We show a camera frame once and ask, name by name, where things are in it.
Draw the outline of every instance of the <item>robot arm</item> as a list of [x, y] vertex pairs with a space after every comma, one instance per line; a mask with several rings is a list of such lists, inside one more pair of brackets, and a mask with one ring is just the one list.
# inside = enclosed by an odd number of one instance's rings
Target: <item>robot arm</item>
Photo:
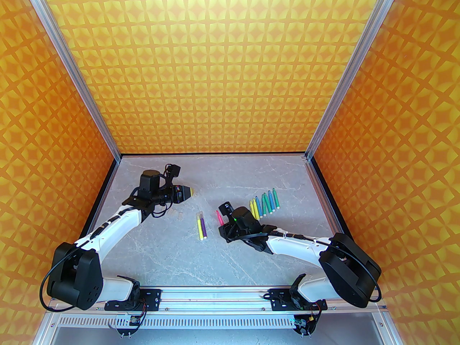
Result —
[[291, 294], [300, 300], [314, 303], [341, 297], [360, 308], [374, 301], [370, 297], [381, 268], [347, 235], [313, 238], [291, 234], [273, 225], [260, 225], [246, 207], [234, 210], [225, 202], [219, 209], [229, 219], [219, 228], [227, 243], [242, 240], [259, 252], [289, 255], [322, 268], [313, 277], [299, 276], [293, 284]]
[[[193, 195], [183, 185], [173, 185], [180, 167], [167, 165], [165, 172], [146, 170], [135, 188], [117, 212], [105, 223], [74, 244], [62, 243], [56, 248], [46, 292], [80, 309], [88, 309], [95, 302], [130, 300], [137, 302], [139, 283], [128, 277], [102, 277], [101, 264], [109, 251], [133, 228], [149, 215], [161, 217], [173, 203], [181, 203]], [[160, 187], [160, 178], [165, 183]], [[155, 212], [157, 205], [165, 207]]]

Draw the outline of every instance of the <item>pink marker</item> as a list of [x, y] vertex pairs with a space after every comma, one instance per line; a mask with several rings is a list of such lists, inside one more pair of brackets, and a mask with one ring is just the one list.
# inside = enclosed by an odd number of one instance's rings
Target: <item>pink marker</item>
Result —
[[219, 224], [221, 226], [223, 226], [224, 225], [224, 220], [222, 220], [222, 217], [220, 217], [220, 213], [219, 213], [218, 210], [216, 210], [216, 213], [217, 213], [217, 218], [219, 219]]

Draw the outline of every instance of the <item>marker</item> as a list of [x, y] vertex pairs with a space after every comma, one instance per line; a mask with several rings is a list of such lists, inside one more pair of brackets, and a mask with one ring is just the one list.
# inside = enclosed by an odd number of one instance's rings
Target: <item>marker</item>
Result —
[[275, 201], [273, 200], [273, 196], [271, 195], [271, 191], [268, 191], [268, 198], [270, 200], [271, 211], [275, 212], [276, 211], [276, 209], [275, 209]]
[[259, 217], [263, 218], [263, 213], [262, 213], [262, 207], [260, 207], [260, 201], [258, 200], [258, 197], [256, 196], [256, 205], [259, 213]]
[[251, 214], [254, 216], [254, 218], [256, 217], [256, 213], [254, 212], [254, 205], [253, 205], [253, 200], [250, 199], [249, 200], [249, 208], [251, 209]]
[[219, 224], [220, 224], [221, 226], [224, 226], [224, 225], [225, 225], [225, 224], [224, 224], [224, 220], [222, 220], [222, 217], [220, 217], [219, 211], [216, 210], [216, 213], [217, 213], [217, 219], [219, 220]]
[[202, 226], [203, 239], [207, 239], [206, 226], [204, 225], [203, 212], [200, 212], [200, 222], [201, 222], [201, 226]]
[[253, 206], [254, 206], [254, 212], [256, 212], [256, 220], [260, 220], [260, 216], [258, 214], [258, 209], [257, 209], [257, 204], [256, 204], [256, 200], [253, 198]]
[[265, 207], [265, 198], [263, 197], [263, 195], [261, 196], [261, 199], [262, 199], [262, 214], [264, 216], [266, 216], [267, 215], [267, 209]]
[[269, 214], [273, 214], [273, 211], [271, 210], [270, 208], [270, 201], [268, 200], [268, 196], [266, 193], [263, 194], [264, 197], [265, 197], [265, 203], [267, 205], [267, 211], [269, 212]]
[[204, 239], [203, 230], [201, 229], [201, 218], [200, 218], [199, 213], [197, 213], [197, 223], [198, 223], [198, 234], [200, 235], [200, 240], [203, 240]]
[[280, 202], [278, 201], [278, 194], [276, 194], [276, 190], [273, 188], [273, 198], [275, 199], [276, 209], [280, 209]]

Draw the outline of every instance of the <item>orange patterned wall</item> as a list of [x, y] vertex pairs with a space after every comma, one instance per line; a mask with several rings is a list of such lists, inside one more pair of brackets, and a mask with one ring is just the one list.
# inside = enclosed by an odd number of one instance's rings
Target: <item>orange patterned wall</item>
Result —
[[28, 0], [0, 0], [0, 343], [29, 344], [57, 245], [112, 162]]
[[48, 0], [122, 153], [305, 151], [375, 0]]
[[396, 0], [315, 158], [406, 344], [460, 344], [460, 0]]

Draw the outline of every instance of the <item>green marker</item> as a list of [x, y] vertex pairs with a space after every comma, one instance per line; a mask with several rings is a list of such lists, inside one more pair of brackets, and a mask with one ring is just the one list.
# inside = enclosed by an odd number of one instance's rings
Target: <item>green marker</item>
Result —
[[278, 201], [278, 194], [276, 194], [276, 190], [274, 188], [273, 188], [273, 198], [275, 199], [276, 209], [279, 210], [280, 209], [280, 203]]
[[273, 211], [270, 208], [270, 201], [268, 200], [268, 195], [266, 193], [264, 193], [263, 197], [264, 197], [264, 200], [265, 200], [265, 204], [267, 205], [267, 211], [269, 212], [269, 214], [273, 214]]
[[262, 199], [262, 214], [264, 216], [266, 216], [267, 215], [267, 209], [265, 207], [265, 198], [263, 197], [263, 195], [262, 195], [261, 199]]

